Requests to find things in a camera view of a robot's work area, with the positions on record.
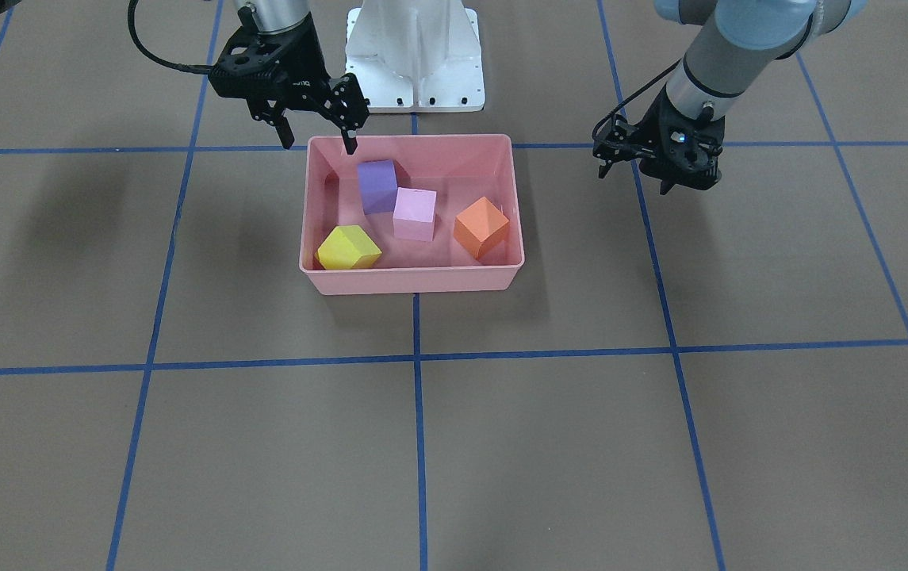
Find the cube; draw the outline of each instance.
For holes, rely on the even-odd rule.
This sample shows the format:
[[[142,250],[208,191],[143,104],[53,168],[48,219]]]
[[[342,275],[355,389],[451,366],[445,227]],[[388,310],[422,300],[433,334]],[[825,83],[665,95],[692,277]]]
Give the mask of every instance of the cube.
[[[419,188],[397,189],[393,206],[393,235],[403,240],[432,242],[436,192]]]
[[[358,191],[366,214],[392,213],[397,202],[397,171],[392,160],[373,160],[358,166]]]
[[[475,259],[489,253],[509,236],[511,221],[489,201],[482,197],[468,206],[454,220],[454,238]]]
[[[316,259],[324,270],[367,270],[377,263],[381,254],[360,225],[339,225],[316,249]]]

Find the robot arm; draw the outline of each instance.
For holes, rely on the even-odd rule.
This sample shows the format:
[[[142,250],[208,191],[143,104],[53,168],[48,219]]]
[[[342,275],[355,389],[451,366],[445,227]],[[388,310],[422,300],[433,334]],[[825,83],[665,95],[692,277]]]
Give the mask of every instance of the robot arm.
[[[348,155],[355,152],[356,129],[370,115],[358,79],[346,73],[332,79],[312,23],[308,0],[235,0],[241,26],[228,39],[213,66],[164,61],[140,43],[135,11],[128,4],[133,43],[151,60],[178,71],[207,75],[222,98],[246,100],[250,116],[277,130],[281,145],[291,148],[295,136],[284,113],[315,111],[341,129]]]
[[[656,0],[661,16],[702,25],[646,115],[630,125],[613,109],[596,127],[599,178],[619,160],[641,159],[641,172],[698,190],[721,180],[718,155],[725,115],[776,59],[795,54],[862,10],[866,0]]]

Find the black cable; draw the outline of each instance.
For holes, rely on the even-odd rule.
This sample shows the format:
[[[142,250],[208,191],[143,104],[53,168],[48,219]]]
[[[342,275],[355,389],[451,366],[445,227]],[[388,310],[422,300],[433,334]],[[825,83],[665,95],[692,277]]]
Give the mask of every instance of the black cable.
[[[182,63],[172,63],[167,60],[163,60],[156,55],[152,54],[148,48],[143,47],[143,44],[140,43],[140,37],[136,33],[136,5],[140,0],[130,0],[130,6],[126,12],[126,22],[128,28],[130,29],[130,37],[133,39],[134,46],[137,47],[137,50],[140,50],[140,53],[146,55],[154,63],[163,65],[175,71],[184,71],[185,73],[197,73],[197,75],[209,75],[210,70],[213,69],[213,66],[210,65],[185,65]]]
[[[659,81],[661,81],[661,79],[663,77],[668,75],[672,71],[672,69],[676,69],[676,67],[679,66],[679,62],[681,62],[681,61],[683,61],[683,60],[676,60],[676,62],[674,64],[672,64],[668,68],[666,68],[665,71],[659,73],[659,75],[657,75],[657,77],[654,77],[654,79],[652,79],[648,83],[646,83],[644,87],[639,88],[639,90],[636,90],[634,92],[634,94],[632,94],[630,97],[625,98],[625,100],[623,100],[623,102],[621,102],[621,104],[617,105],[615,109],[610,111],[608,115],[606,115],[605,117],[603,117],[603,119],[601,121],[596,123],[595,128],[592,129],[592,131],[591,131],[591,138],[593,140],[598,140],[598,131],[599,131],[599,129],[602,128],[602,125],[605,125],[606,123],[608,123],[609,120],[612,119],[612,116],[615,115],[617,111],[626,107],[628,102],[635,100],[635,98],[641,97],[641,94],[643,94],[643,93],[645,93],[645,91],[649,90],[649,88],[651,86],[653,86],[654,83],[658,83]]]

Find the gray floor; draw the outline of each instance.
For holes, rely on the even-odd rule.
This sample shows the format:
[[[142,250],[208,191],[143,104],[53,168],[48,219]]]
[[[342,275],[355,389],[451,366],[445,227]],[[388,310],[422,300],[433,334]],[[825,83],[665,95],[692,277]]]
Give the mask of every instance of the gray floor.
[[[141,4],[203,61],[218,2]],[[313,3],[334,72],[353,5]],[[304,151],[124,2],[0,17],[0,571],[908,569],[908,0],[666,197],[584,146],[696,29],[469,6],[485,111],[366,134],[511,135],[527,262],[421,296],[320,296]]]

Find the purple block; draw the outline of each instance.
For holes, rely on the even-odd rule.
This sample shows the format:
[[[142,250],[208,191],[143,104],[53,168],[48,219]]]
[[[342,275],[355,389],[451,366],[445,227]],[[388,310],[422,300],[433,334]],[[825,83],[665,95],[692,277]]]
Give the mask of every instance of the purple block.
[[[397,189],[397,203],[393,206],[393,235],[396,238],[432,242],[435,218],[436,192]]]
[[[374,160],[358,166],[358,191],[366,214],[392,213],[397,202],[397,171],[392,160]]]

